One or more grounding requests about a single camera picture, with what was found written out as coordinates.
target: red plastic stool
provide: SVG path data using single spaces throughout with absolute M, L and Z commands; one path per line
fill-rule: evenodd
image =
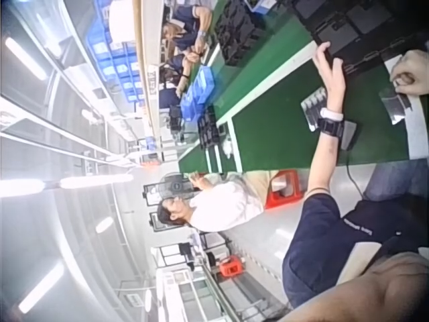
M 279 191 L 272 191 L 270 185 L 267 196 L 267 203 L 265 204 L 265 210 L 273 209 L 290 203 L 295 203 L 304 197 L 304 193 L 300 190 L 300 179 L 298 178 L 298 172 L 296 170 L 279 171 L 279 173 L 277 173 L 277 175 L 272 180 L 281 176 L 286 177 L 286 184 L 292 185 L 292 194 L 288 196 L 283 196 Z
M 235 255 L 231 255 L 222 260 L 219 269 L 223 277 L 234 277 L 243 273 L 241 260 Z

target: white shirt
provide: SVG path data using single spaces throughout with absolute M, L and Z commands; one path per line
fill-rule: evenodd
M 205 232 L 228 230 L 263 213 L 262 202 L 234 181 L 201 191 L 190 206 L 195 207 L 190 224 Z

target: gray floor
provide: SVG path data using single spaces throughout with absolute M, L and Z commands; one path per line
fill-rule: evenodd
M 363 190 L 375 165 L 352 166 L 351 175 Z M 335 170 L 331 192 L 342 215 L 352 210 L 360 195 L 349 180 L 345 167 Z M 246 269 L 281 302 L 286 303 L 281 276 L 282 261 L 298 226 L 302 202 L 272 209 L 252 221 L 226 231 L 246 259 Z

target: cable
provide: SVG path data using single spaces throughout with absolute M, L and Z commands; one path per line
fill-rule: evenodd
M 352 178 L 351 174 L 350 174 L 350 168 L 349 168 L 349 161 L 350 161 L 350 153 L 349 151 L 346 151 L 346 169 L 347 169 L 347 176 L 349 177 L 350 181 L 355 185 L 357 192 L 360 194 L 361 198 L 363 198 L 363 193 L 361 191 L 361 189 L 359 188 L 359 186 L 357 185 L 356 181 Z

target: white wristband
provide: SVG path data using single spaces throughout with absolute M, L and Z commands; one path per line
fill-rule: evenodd
M 331 110 L 327 109 L 326 107 L 323 107 L 320 110 L 320 116 L 323 119 L 331 119 L 331 120 L 337 121 L 337 122 L 342 122 L 344 119 L 344 114 L 331 111 Z

